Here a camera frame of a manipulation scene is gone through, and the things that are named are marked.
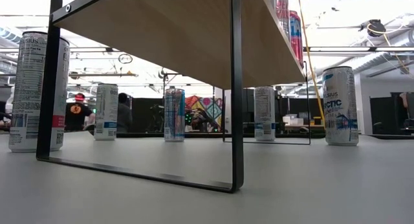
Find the ceiling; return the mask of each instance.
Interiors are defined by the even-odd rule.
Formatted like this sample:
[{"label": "ceiling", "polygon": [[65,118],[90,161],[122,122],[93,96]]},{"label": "ceiling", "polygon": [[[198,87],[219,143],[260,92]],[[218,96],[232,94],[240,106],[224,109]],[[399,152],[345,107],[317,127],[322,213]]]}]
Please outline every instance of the ceiling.
[{"label": "ceiling", "polygon": [[[63,0],[64,5],[73,0]],[[0,27],[6,28],[16,35],[26,30],[47,31],[50,0],[8,0],[0,5]],[[389,34],[389,38],[406,32],[414,27],[413,0],[301,0],[305,26],[309,46],[313,47],[338,47],[338,46],[371,46],[383,45],[384,37],[372,38],[367,35],[366,29],[360,30],[360,25],[370,19],[381,19],[387,30],[396,30]],[[298,0],[289,0],[289,9],[300,11]],[[71,43],[71,48],[76,47],[105,47],[100,43],[83,38],[67,30],[62,30],[61,35]],[[1,48],[16,48],[17,44],[0,39]],[[92,92],[96,90],[96,83],[110,82],[120,86],[121,92],[126,92],[136,97],[159,97],[162,96],[162,79],[158,75],[162,67],[153,63],[133,57],[128,64],[121,63],[118,57],[121,52],[73,52],[71,54],[70,70],[87,74],[113,74],[133,73],[137,76],[115,76],[115,77],[81,77],[77,80],[70,79],[72,85],[81,84],[82,90]],[[8,53],[6,56],[16,58],[16,53]],[[323,56],[312,54],[311,62],[318,74],[322,70],[333,65],[340,65],[356,55],[352,53],[336,54],[334,56]],[[391,66],[388,62],[364,71],[371,74],[377,70]],[[395,79],[400,79],[398,71],[395,70]],[[372,77],[380,79],[389,77],[384,73]],[[209,86],[201,86],[200,81],[189,77],[169,77],[169,85],[185,88],[187,94],[200,96],[212,96],[213,89]]]}]

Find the yellow cable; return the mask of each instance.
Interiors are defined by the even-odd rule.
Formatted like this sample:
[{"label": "yellow cable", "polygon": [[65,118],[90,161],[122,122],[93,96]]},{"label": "yellow cable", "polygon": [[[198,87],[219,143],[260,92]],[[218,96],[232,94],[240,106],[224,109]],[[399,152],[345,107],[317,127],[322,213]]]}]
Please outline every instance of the yellow cable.
[{"label": "yellow cable", "polygon": [[300,3],[300,0],[298,0],[298,1],[299,1],[300,17],[301,17],[301,20],[302,20],[303,35],[305,36],[306,52],[307,52],[308,60],[309,60],[310,73],[312,74],[312,80],[313,80],[313,84],[315,86],[316,97],[318,98],[319,112],[320,112],[321,118],[322,118],[322,125],[323,125],[323,128],[325,128],[325,115],[323,114],[323,109],[322,109],[322,104],[321,104],[321,97],[319,95],[318,86],[316,84],[316,78],[315,78],[315,74],[313,72],[312,62],[310,61],[311,60],[311,54],[309,52],[308,37],[306,36],[305,20],[303,18],[303,14],[302,14],[302,4]]},{"label": "yellow cable", "polygon": [[[392,47],[391,46],[391,43],[389,42],[389,40],[388,40],[388,37],[387,37],[387,34],[389,34],[389,33],[391,33],[391,32],[379,32],[379,31],[376,31],[376,30],[371,30],[370,28],[369,28],[369,26],[371,26],[372,24],[368,24],[368,26],[367,26],[367,28],[368,28],[368,30],[370,30],[371,32],[374,32],[374,33],[377,33],[377,34],[382,34],[383,36],[384,36],[384,38],[386,39],[386,41],[387,41],[387,44],[388,44],[388,46],[390,46],[390,47]],[[400,63],[400,65],[407,71],[407,73],[411,76],[411,78],[412,79],[414,79],[414,76],[409,72],[409,69],[402,63],[402,61],[400,60],[400,58],[397,56],[397,55],[395,55],[395,57],[397,58],[397,60],[398,60],[398,62]]]}]

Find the shelf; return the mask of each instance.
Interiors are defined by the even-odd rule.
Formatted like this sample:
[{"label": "shelf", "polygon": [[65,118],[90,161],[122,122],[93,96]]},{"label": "shelf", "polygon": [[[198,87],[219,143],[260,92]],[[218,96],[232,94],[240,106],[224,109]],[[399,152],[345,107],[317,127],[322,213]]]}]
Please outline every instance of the shelf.
[{"label": "shelf", "polygon": [[[230,0],[75,0],[54,24],[207,84],[230,88]],[[269,0],[242,0],[243,87],[303,82]]]}]

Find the celsius can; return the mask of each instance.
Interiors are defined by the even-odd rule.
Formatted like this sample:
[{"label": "celsius can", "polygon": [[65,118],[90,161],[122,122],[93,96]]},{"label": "celsius can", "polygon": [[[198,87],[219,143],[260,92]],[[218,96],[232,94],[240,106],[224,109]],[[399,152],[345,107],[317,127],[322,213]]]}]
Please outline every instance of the celsius can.
[{"label": "celsius can", "polygon": [[273,141],[275,131],[273,87],[256,87],[254,89],[254,137],[256,140]]},{"label": "celsius can", "polygon": [[296,59],[303,68],[302,29],[300,17],[296,11],[290,11],[290,44]]},{"label": "celsius can", "polygon": [[351,67],[333,67],[323,72],[323,109],[326,141],[330,145],[356,146],[358,123],[354,73]]},{"label": "celsius can", "polygon": [[[13,152],[35,152],[38,143],[41,90],[45,66],[47,34],[24,32],[19,43],[12,126],[8,147]],[[63,146],[69,43],[60,39],[50,150]]]},{"label": "celsius can", "polygon": [[185,97],[183,89],[166,90],[164,101],[164,140],[166,142],[184,141]]},{"label": "celsius can", "polygon": [[95,140],[115,140],[118,118],[118,86],[98,84],[96,91]]},{"label": "celsius can", "polygon": [[289,0],[270,0],[276,16],[279,19],[279,23],[286,34],[286,37],[290,39],[290,19],[289,19]]}]

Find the person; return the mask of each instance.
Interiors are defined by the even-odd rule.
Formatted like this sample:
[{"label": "person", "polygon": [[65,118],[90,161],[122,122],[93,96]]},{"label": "person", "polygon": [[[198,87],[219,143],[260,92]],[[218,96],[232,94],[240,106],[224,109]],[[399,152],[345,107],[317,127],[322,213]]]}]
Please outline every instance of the person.
[{"label": "person", "polygon": [[87,124],[95,122],[95,114],[83,104],[84,100],[85,95],[78,93],[75,95],[75,103],[66,104],[65,130],[82,131],[85,127],[85,117],[89,117]]},{"label": "person", "polygon": [[127,106],[128,96],[125,93],[118,95],[118,121],[116,125],[117,133],[129,132],[132,125],[131,109]]}]

